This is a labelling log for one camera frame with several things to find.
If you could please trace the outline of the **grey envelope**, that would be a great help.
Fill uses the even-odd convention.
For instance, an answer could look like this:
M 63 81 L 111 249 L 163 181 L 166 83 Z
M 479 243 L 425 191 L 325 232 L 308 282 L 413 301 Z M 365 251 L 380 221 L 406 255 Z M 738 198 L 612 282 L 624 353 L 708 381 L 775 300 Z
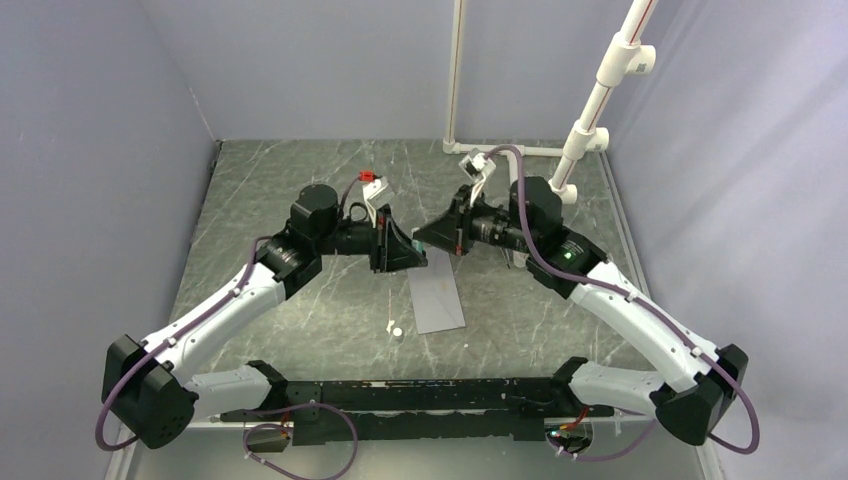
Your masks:
M 465 328 L 465 316 L 449 254 L 431 248 L 427 248 L 425 253 L 428 265 L 407 271 L 418 334 Z

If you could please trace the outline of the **green glue stick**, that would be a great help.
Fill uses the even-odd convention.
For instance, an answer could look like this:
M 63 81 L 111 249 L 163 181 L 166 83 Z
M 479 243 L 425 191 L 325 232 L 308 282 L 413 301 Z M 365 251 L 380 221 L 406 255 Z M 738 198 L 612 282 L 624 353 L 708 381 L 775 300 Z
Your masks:
M 416 250 L 419 254 L 421 254 L 421 255 L 423 255 L 423 256 L 425 256 L 425 255 L 426 255 L 426 247 L 425 247 L 425 245 L 424 245 L 424 243 L 423 243 L 423 242 L 421 242 L 421 241 L 419 241 L 419 240 L 413 240 L 413 241 L 412 241 L 412 245 L 413 245 L 414 249 L 415 249 L 415 250 Z

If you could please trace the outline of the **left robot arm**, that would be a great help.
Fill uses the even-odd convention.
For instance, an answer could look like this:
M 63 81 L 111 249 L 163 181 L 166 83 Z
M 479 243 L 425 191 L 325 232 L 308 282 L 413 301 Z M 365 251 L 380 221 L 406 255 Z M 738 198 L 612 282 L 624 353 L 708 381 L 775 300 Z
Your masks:
M 145 338 L 115 340 L 107 350 L 97 446 L 117 451 L 130 444 L 106 441 L 109 414 L 131 430 L 132 441 L 150 449 L 167 445 L 199 418 L 239 410 L 264 420 L 279 417 L 291 403 L 288 382 L 268 363 L 251 361 L 211 374 L 199 369 L 241 329 L 312 281 L 326 256 L 364 256 L 375 273 L 427 265 L 393 218 L 388 181 L 377 177 L 362 192 L 366 216 L 354 220 L 344 214 L 345 195 L 326 184 L 304 187 L 284 228 L 256 238 L 233 279 Z

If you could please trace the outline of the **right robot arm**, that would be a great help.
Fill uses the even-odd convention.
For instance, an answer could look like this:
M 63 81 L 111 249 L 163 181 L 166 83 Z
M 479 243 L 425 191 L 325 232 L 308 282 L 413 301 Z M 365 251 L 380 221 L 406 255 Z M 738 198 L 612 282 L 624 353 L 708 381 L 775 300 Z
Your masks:
M 551 378 L 555 409 L 574 415 L 613 407 L 649 416 L 689 445 L 711 439 L 738 396 L 747 354 L 733 344 L 717 347 L 645 296 L 603 250 L 564 225 L 560 199 L 543 178 L 514 182 L 506 207 L 472 193 L 461 186 L 414 239 L 457 256 L 477 242 L 527 254 L 535 281 L 594 314 L 653 367 L 627 370 L 572 357 Z

